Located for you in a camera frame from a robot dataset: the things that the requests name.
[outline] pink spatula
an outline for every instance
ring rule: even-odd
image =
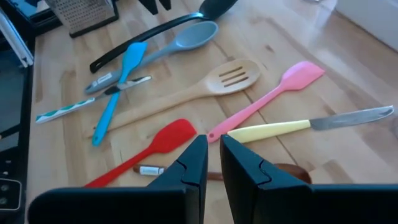
[[[207,134],[209,143],[217,141],[222,134],[226,134],[245,119],[261,109],[279,94],[288,90],[301,90],[324,74],[324,70],[311,62],[300,62],[288,69],[282,76],[279,85],[271,92],[254,102],[247,108],[226,119]]]

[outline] black ladle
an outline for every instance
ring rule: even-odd
[[[228,11],[228,9],[230,9],[236,3],[236,1],[238,0],[205,0],[201,4],[198,12],[173,19],[165,24],[154,27],[146,32],[143,32],[142,34],[139,34],[138,36],[129,39],[125,43],[102,55],[99,59],[90,64],[90,71],[95,73],[112,59],[125,52],[130,44],[134,42],[143,42],[165,30],[171,29],[193,19],[215,20]]]

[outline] cheese grater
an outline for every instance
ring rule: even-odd
[[[45,0],[74,38],[119,18],[112,0]]]

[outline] wooden slotted spoon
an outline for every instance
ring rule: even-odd
[[[239,59],[227,62],[213,69],[205,78],[186,90],[149,100],[137,108],[116,115],[108,131],[190,100],[241,91],[255,83],[259,77],[260,68],[252,60]],[[92,125],[91,129],[84,133],[85,137],[92,137],[94,130],[95,125]]]

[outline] gray silicone spoon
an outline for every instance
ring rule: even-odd
[[[164,55],[201,47],[209,42],[216,35],[217,32],[218,26],[215,22],[212,21],[199,22],[190,27],[187,27],[186,29],[178,33],[174,40],[169,43],[168,46],[144,57],[139,66],[136,67],[136,69],[142,68],[145,65],[153,62],[154,60],[163,57]],[[93,81],[88,87],[86,87],[85,93],[92,94],[98,90],[102,90],[103,88],[112,85],[119,80],[120,75],[120,70],[109,72],[108,74]]]

